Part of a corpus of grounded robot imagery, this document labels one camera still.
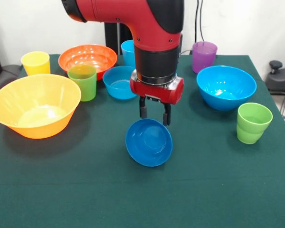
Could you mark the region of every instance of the purple cup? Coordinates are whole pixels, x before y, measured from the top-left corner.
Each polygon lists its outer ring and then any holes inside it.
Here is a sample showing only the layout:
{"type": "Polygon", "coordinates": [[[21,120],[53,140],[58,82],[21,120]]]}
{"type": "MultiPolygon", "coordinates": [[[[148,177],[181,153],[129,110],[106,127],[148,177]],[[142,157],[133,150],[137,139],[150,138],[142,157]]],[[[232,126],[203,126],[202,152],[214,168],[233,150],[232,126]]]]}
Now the purple cup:
{"type": "Polygon", "coordinates": [[[201,41],[192,47],[192,70],[198,74],[202,69],[212,66],[218,47],[210,42],[201,41]]]}

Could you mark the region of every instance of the yellow cup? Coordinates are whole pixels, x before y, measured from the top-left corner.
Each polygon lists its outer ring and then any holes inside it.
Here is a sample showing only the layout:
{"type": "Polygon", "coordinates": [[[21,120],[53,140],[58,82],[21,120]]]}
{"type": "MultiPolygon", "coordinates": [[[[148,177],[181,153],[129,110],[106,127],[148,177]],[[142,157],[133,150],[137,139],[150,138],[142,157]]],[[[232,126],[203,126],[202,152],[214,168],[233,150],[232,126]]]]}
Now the yellow cup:
{"type": "Polygon", "coordinates": [[[21,63],[27,75],[50,74],[49,54],[42,51],[33,51],[21,58],[21,63]]]}

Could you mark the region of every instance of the white wall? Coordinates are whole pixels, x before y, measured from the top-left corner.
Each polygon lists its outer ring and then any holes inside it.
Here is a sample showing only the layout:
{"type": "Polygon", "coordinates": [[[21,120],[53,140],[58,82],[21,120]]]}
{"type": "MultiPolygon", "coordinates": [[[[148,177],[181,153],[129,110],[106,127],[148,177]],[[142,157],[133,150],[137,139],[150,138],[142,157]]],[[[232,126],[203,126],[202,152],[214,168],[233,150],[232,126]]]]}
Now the white wall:
{"type": "MultiPolygon", "coordinates": [[[[183,50],[194,42],[196,2],[185,0],[183,50]]],[[[272,59],[285,66],[285,0],[204,0],[202,29],[218,54],[250,55],[261,76],[272,59]]],[[[0,0],[3,65],[33,50],[61,53],[83,43],[105,44],[104,24],[72,20],[60,0],[0,0]]]]}
{"type": "MultiPolygon", "coordinates": [[[[185,0],[183,50],[194,42],[196,2],[185,0]]],[[[263,78],[270,60],[285,66],[285,0],[204,0],[202,30],[218,54],[250,55],[263,78]]]]}
{"type": "Polygon", "coordinates": [[[0,0],[0,60],[20,64],[34,50],[60,54],[86,43],[105,44],[104,23],[72,20],[61,0],[0,0]]]}

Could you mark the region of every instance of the green cup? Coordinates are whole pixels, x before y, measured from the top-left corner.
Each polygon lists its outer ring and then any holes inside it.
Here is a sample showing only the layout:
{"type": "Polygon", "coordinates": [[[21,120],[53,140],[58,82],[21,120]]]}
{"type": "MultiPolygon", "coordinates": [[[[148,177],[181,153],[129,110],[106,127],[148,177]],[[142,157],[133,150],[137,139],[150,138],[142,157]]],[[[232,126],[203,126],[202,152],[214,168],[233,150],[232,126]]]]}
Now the green cup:
{"type": "Polygon", "coordinates": [[[97,70],[89,65],[77,65],[69,69],[67,76],[80,88],[81,101],[91,101],[96,97],[97,70]]]}
{"type": "Polygon", "coordinates": [[[258,103],[242,104],[237,117],[237,138],[246,144],[256,143],[273,119],[271,111],[258,103]]]}

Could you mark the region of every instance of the light blue cup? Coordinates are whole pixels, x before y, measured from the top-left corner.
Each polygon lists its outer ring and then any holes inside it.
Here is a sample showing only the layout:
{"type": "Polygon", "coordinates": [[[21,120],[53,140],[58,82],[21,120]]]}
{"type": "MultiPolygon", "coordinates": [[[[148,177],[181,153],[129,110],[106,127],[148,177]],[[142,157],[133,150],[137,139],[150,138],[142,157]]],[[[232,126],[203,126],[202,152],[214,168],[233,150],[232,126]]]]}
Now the light blue cup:
{"type": "Polygon", "coordinates": [[[130,39],[125,41],[122,43],[121,48],[125,65],[136,68],[133,40],[130,39]]]}
{"type": "Polygon", "coordinates": [[[116,66],[106,71],[103,81],[109,95],[120,100],[137,96],[132,93],[130,87],[131,74],[134,70],[135,68],[131,66],[116,66]]]}
{"type": "Polygon", "coordinates": [[[231,66],[207,67],[198,73],[196,80],[206,103],[219,111],[238,108],[257,89],[250,74],[231,66]]]}

